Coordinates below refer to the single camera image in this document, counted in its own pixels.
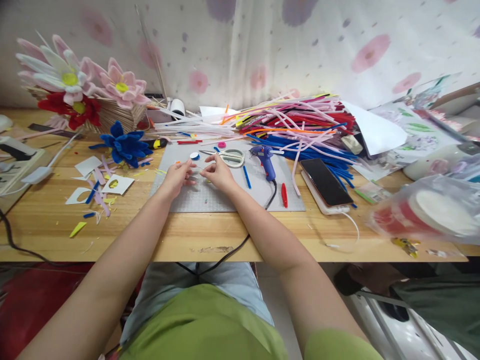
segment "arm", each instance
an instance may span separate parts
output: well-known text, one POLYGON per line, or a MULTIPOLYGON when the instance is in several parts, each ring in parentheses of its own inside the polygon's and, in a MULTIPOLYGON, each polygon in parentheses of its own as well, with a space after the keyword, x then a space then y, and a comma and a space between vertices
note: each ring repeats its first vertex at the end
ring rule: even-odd
POLYGON ((285 291, 302 353, 314 332, 335 328, 366 340, 332 282, 309 251, 280 221, 235 182, 218 155, 200 175, 222 190, 235 205, 265 262, 274 268, 285 291))
POLYGON ((115 239, 78 288, 18 359, 97 359, 102 353, 164 227, 172 200, 192 173, 192 161, 172 165, 158 191, 115 239))

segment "blue flower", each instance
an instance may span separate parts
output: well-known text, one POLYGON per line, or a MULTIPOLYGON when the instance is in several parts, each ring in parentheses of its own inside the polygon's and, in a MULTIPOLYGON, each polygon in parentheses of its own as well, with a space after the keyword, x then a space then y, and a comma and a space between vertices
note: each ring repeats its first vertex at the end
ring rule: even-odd
POLYGON ((153 151, 149 149, 149 145, 140 141, 144 135, 143 131, 131 131, 128 134, 124 134, 122 124, 117 120, 110 128, 110 133, 111 135, 100 135, 100 139, 105 143, 89 146, 89 148, 112 148, 111 157, 114 162, 120 164, 125 160, 127 164, 134 168, 139 167, 138 158, 144 158, 153 154, 153 151))

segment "curtain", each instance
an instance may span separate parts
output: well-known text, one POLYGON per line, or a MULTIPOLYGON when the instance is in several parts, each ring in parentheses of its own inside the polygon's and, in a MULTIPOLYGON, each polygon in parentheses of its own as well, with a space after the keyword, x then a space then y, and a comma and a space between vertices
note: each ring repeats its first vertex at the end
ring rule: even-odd
POLYGON ((187 109, 241 109, 291 92, 333 92, 370 109, 461 72, 480 81, 478 0, 4 0, 0 105, 35 107, 20 88, 16 39, 60 35, 78 58, 124 70, 187 109), (143 13, 147 43, 134 4, 143 13))

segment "green shirt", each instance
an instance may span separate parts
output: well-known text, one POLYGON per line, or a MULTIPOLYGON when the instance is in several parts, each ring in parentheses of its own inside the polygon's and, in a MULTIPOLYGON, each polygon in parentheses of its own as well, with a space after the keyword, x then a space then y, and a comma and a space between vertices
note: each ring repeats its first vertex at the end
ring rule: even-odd
MULTIPOLYGON (((381 359, 346 332, 313 334, 305 359, 381 359)), ((129 359, 288 359, 280 334, 217 287, 185 289, 165 304, 122 349, 129 359)))

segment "flower bouquet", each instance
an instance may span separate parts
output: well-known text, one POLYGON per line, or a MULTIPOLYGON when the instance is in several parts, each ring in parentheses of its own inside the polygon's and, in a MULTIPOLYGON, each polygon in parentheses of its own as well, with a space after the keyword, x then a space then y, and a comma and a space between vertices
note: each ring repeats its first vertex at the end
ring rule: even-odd
POLYGON ((17 40, 25 52, 16 54, 24 68, 18 76, 38 107, 64 117, 72 130, 109 134, 116 121, 125 133, 136 130, 150 102, 147 82, 123 72, 112 57, 105 70, 89 57, 79 61, 60 36, 52 40, 55 51, 45 41, 38 47, 17 40))

